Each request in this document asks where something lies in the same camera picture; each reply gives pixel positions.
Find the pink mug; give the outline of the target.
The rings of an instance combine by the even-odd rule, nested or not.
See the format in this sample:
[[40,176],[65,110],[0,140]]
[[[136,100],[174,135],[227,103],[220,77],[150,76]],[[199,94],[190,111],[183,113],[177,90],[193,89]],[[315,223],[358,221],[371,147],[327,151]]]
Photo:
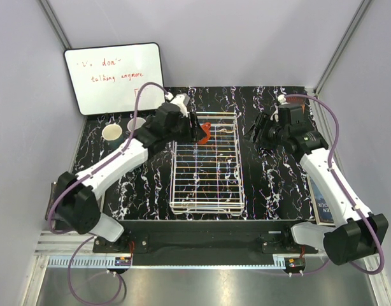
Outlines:
[[146,122],[146,120],[142,117],[132,118],[127,123],[127,129],[129,132],[133,132],[133,131],[139,129],[145,122]]

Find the orange red mug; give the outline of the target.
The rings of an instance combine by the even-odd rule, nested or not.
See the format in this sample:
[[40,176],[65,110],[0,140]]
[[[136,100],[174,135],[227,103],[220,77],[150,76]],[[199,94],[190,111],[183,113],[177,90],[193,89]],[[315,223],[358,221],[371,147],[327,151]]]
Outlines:
[[209,141],[211,137],[210,128],[211,128],[210,122],[206,122],[201,125],[200,131],[203,131],[203,134],[200,136],[200,139],[197,142],[198,145],[205,145]]

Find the grey blue faceted mug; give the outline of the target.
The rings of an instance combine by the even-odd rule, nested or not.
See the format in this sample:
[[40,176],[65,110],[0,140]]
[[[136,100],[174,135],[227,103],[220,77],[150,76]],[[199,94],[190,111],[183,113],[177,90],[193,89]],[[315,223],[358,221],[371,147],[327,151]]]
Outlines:
[[115,150],[124,142],[123,129],[118,124],[108,124],[102,130],[102,138],[109,148]]

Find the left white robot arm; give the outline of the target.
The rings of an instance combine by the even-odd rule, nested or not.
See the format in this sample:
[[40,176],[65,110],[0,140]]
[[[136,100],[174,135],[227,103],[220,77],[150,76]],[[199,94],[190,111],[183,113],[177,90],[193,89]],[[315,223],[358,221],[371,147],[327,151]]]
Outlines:
[[126,173],[162,152],[168,143],[196,143],[205,135],[195,112],[181,103],[163,103],[118,149],[76,175],[66,171],[58,178],[48,220],[58,214],[78,234],[102,237],[113,251],[125,251],[129,237],[124,227],[100,211],[98,199]]

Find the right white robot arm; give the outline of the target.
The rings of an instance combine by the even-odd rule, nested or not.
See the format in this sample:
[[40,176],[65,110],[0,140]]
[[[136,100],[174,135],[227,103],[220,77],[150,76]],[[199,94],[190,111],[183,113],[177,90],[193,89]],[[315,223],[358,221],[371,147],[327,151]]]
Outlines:
[[280,238],[285,251],[293,253],[307,245],[325,251],[335,265],[354,264],[377,254],[379,266],[367,273],[382,272],[381,245],[388,220],[359,199],[336,166],[324,137],[306,122],[301,105],[280,105],[271,115],[259,113],[244,138],[260,149],[285,149],[313,179],[331,212],[333,228],[310,222],[293,225]]

